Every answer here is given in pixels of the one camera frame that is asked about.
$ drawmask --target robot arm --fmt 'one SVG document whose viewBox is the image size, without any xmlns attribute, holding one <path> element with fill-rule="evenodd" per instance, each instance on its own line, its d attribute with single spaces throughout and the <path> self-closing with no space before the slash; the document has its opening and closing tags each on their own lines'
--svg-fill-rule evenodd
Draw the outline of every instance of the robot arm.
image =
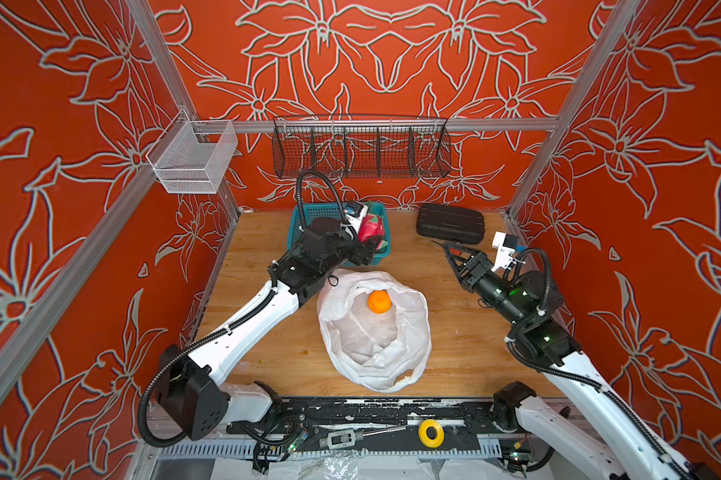
<svg viewBox="0 0 721 480">
<path fill-rule="evenodd" d="M 270 396 L 259 386 L 232 386 L 233 395 L 219 386 L 256 342 L 323 288 L 338 266 L 348 260 L 356 265 L 371 263 L 381 238 L 358 240 L 367 211 L 363 204 L 348 202 L 344 221 L 313 220 L 289 251 L 268 267 L 270 281 L 245 306 L 184 350 L 170 346 L 163 352 L 160 370 L 145 389 L 138 410 L 138 427 L 145 441 L 165 447 L 185 435 L 198 440 L 220 422 L 257 422 L 268 411 Z M 158 404 L 183 434 L 169 439 L 152 436 L 145 418 L 153 390 Z"/>
<path fill-rule="evenodd" d="M 497 264 L 482 251 L 462 245 L 446 242 L 443 250 L 462 288 L 478 293 L 510 322 L 505 341 L 513 356 L 556 385 L 606 445 L 558 415 L 520 382 L 494 395 L 494 424 L 508 432 L 523 427 L 534 433 L 593 480 L 624 478 L 625 474 L 652 480 L 717 478 L 704 464 L 692 466 L 657 436 L 601 377 L 568 331 L 551 318 L 563 297 L 544 252 L 526 249 L 513 258 L 516 237 L 498 234 L 493 243 L 498 249 Z M 545 271 L 518 275 L 516 268 L 509 278 L 513 267 L 530 253 L 543 258 Z M 503 276 L 495 274 L 497 265 L 505 269 Z"/>
</svg>

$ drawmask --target white mesh basket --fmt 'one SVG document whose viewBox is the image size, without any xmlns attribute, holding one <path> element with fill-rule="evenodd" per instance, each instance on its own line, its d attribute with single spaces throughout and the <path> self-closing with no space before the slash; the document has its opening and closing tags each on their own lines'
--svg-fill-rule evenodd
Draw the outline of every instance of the white mesh basket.
<svg viewBox="0 0 721 480">
<path fill-rule="evenodd" d="M 195 132 L 197 123 L 180 112 L 147 154 L 155 176 L 170 194 L 215 194 L 238 147 L 231 121 L 216 143 Z"/>
</svg>

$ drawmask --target white cable tray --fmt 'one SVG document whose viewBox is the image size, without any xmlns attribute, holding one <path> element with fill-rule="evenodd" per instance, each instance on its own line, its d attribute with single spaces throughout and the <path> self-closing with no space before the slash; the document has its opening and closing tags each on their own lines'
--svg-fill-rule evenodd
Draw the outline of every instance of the white cable tray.
<svg viewBox="0 0 721 480">
<path fill-rule="evenodd" d="M 238 147 L 231 121 L 211 138 L 199 133 L 200 124 L 180 110 L 147 153 L 155 176 L 170 194 L 215 194 Z"/>
<path fill-rule="evenodd" d="M 182 440 L 174 446 L 164 448 L 158 454 L 160 458 L 238 458 L 240 460 L 251 460 L 254 455 L 254 445 L 256 441 L 249 437 L 240 438 L 213 438 L 209 440 L 198 440 L 192 442 L 190 440 Z M 450 458 L 500 458 L 502 449 L 500 441 L 496 438 L 478 438 L 479 450 L 389 450 L 389 451 L 371 451 L 363 448 L 359 451 L 361 456 L 417 456 L 420 459 L 430 460 L 447 460 Z M 268 456 L 271 460 L 280 457 L 281 448 L 277 447 L 272 455 Z M 331 456 L 336 453 L 335 450 L 317 450 L 313 452 L 294 452 L 290 458 L 292 460 L 308 460 L 311 458 L 321 458 Z"/>
</svg>

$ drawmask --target black cable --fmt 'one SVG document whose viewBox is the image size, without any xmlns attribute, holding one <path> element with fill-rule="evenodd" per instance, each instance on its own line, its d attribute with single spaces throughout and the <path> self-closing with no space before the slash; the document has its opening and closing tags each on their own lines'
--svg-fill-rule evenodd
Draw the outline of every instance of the black cable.
<svg viewBox="0 0 721 480">
<path fill-rule="evenodd" d="M 514 342 L 508 342 L 507 349 L 515 357 L 516 360 L 518 360 L 528 368 L 537 370 L 540 373 L 548 373 L 549 375 L 559 376 L 563 379 L 571 380 L 573 382 L 580 382 L 587 386 L 591 386 L 598 392 L 603 393 L 624 412 L 627 418 L 630 419 L 630 421 L 634 424 L 638 431 L 641 432 L 643 437 L 649 442 L 654 451 L 659 454 L 660 460 L 663 463 L 669 464 L 670 467 L 675 470 L 675 472 L 678 473 L 681 478 L 683 478 L 683 480 L 692 480 L 692 476 L 686 470 L 684 470 L 683 467 L 678 465 L 675 459 L 669 453 L 667 453 L 667 451 L 662 447 L 656 437 L 654 437 L 653 433 L 649 430 L 649 428 L 645 426 L 643 420 L 641 420 L 641 418 L 638 417 L 638 415 L 633 411 L 633 409 L 630 408 L 630 406 L 627 405 L 625 401 L 622 400 L 622 398 L 620 398 L 614 391 L 605 389 L 600 382 L 589 379 L 585 376 L 577 375 L 576 373 L 564 372 L 562 370 L 554 370 L 544 365 L 539 365 L 538 363 L 526 360 L 525 358 L 523 358 L 520 352 L 516 350 Z"/>
<path fill-rule="evenodd" d="M 507 333 L 507 338 L 513 341 L 520 341 L 523 343 L 523 345 L 526 346 L 527 350 L 529 352 L 534 351 L 534 345 L 531 343 L 531 340 L 529 340 L 525 335 L 524 336 L 517 336 L 518 330 L 520 330 L 525 325 L 528 325 L 530 322 L 536 320 L 539 318 L 539 313 L 535 310 L 526 318 L 521 319 L 518 322 L 513 323 L 513 326 L 510 327 L 509 332 Z"/>
<path fill-rule="evenodd" d="M 288 426 L 286 427 L 286 435 L 280 440 L 268 440 L 266 437 L 272 432 L 274 432 L 275 429 L 278 428 L 284 420 L 286 420 L 288 423 Z M 270 450 L 270 447 L 279 447 L 285 445 L 290 446 L 292 443 L 294 443 L 294 440 L 296 440 L 297 437 L 300 435 L 300 432 L 297 429 L 297 422 L 291 416 L 279 417 L 273 422 L 273 424 L 269 428 L 266 428 L 262 432 L 262 435 L 259 435 L 254 430 L 254 427 L 250 424 L 250 422 L 240 422 L 239 425 L 240 429 L 242 429 L 246 435 L 252 437 L 254 440 L 257 441 L 256 445 L 254 446 L 253 466 L 254 470 L 263 475 L 268 470 L 269 462 L 267 460 L 267 454 Z M 264 456 L 264 464 L 260 463 L 259 456 Z"/>
<path fill-rule="evenodd" d="M 571 408 L 569 407 L 563 407 L 561 408 L 559 415 L 564 418 L 568 418 L 571 414 Z M 550 461 L 550 458 L 553 457 L 553 454 L 555 453 L 555 448 L 548 447 L 547 452 L 545 453 L 545 456 L 539 459 L 539 461 L 531 466 L 526 467 L 527 472 L 536 472 L 541 467 L 547 465 L 547 463 Z M 519 468 L 517 466 L 507 466 L 507 469 L 511 472 L 522 472 L 523 469 Z"/>
<path fill-rule="evenodd" d="M 515 263 L 515 270 L 513 270 L 513 278 L 509 279 L 510 284 L 515 283 L 515 279 L 518 278 L 518 276 L 520 275 L 520 266 L 521 265 L 522 264 L 520 262 Z"/>
<path fill-rule="evenodd" d="M 278 280 L 274 278 L 274 274 L 270 272 L 270 280 L 272 281 L 273 288 L 276 288 L 278 286 Z M 161 370 L 158 370 L 158 373 L 155 374 L 155 376 L 152 378 L 152 381 L 147 385 L 147 388 L 144 389 L 144 394 L 142 395 L 142 398 L 139 400 L 139 407 L 137 408 L 136 413 L 136 424 L 139 429 L 139 435 L 142 436 L 142 439 L 150 446 L 158 447 L 158 448 L 166 448 L 170 447 L 176 443 L 179 443 L 182 441 L 184 437 L 187 436 L 186 433 L 180 432 L 177 435 L 171 437 L 171 438 L 158 438 L 150 432 L 150 427 L 147 425 L 147 409 L 149 407 L 150 403 L 150 397 L 152 396 L 152 392 L 155 390 L 155 386 L 158 385 L 158 381 L 161 379 L 161 377 L 171 370 L 171 368 L 181 359 L 185 358 L 190 352 L 193 350 L 197 350 L 198 348 L 202 347 L 203 345 L 213 342 L 214 340 L 217 340 L 218 338 L 221 338 L 224 335 L 228 335 L 228 332 L 238 328 L 240 325 L 246 323 L 251 318 L 253 318 L 255 315 L 257 315 L 259 312 L 261 312 L 267 304 L 272 300 L 272 298 L 275 296 L 275 290 L 270 289 L 270 292 L 267 294 L 267 296 L 259 302 L 257 306 L 255 306 L 251 311 L 248 313 L 245 313 L 241 318 L 237 319 L 236 321 L 229 324 L 227 329 L 217 330 L 215 332 L 209 333 L 207 336 L 203 337 L 200 340 L 196 340 L 190 345 L 186 346 L 176 357 L 169 360 L 168 363 L 166 363 Z"/>
<path fill-rule="evenodd" d="M 547 297 L 549 296 L 550 290 L 553 288 L 553 268 L 550 266 L 550 260 L 544 250 L 539 248 L 527 248 L 518 255 L 515 255 L 515 260 L 518 262 L 515 267 L 516 275 L 518 271 L 520 271 L 520 260 L 526 258 L 526 255 L 528 254 L 537 254 L 540 258 L 542 258 L 545 274 L 545 287 L 542 292 L 542 299 L 539 301 L 539 309 L 545 310 L 545 307 L 547 307 Z"/>
<path fill-rule="evenodd" d="M 343 225 L 350 225 L 346 213 L 344 212 L 344 206 L 342 206 L 342 200 L 339 197 L 339 193 L 336 192 L 336 187 L 334 186 L 334 184 L 332 184 L 331 180 L 329 180 L 328 177 L 323 175 L 321 172 L 308 168 L 299 172 L 297 176 L 296 188 L 294 190 L 294 197 L 297 200 L 297 210 L 299 211 L 299 225 L 301 225 L 302 231 L 304 232 L 304 230 L 308 227 L 307 217 L 304 215 L 304 200 L 302 199 L 302 181 L 308 175 L 320 178 L 326 183 L 328 188 L 331 190 L 331 193 L 334 194 L 334 201 L 336 201 L 336 207 L 339 208 L 340 221 Z M 356 232 L 352 228 L 350 228 L 350 235 L 352 236 L 353 240 L 357 238 Z"/>
</svg>

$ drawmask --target orange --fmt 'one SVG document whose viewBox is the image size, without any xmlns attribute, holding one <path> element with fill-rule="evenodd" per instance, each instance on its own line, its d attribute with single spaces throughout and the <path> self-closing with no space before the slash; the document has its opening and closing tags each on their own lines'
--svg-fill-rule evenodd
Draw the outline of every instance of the orange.
<svg viewBox="0 0 721 480">
<path fill-rule="evenodd" d="M 375 290 L 368 296 L 368 308 L 374 313 L 385 313 L 391 306 L 393 302 L 386 290 Z"/>
</svg>

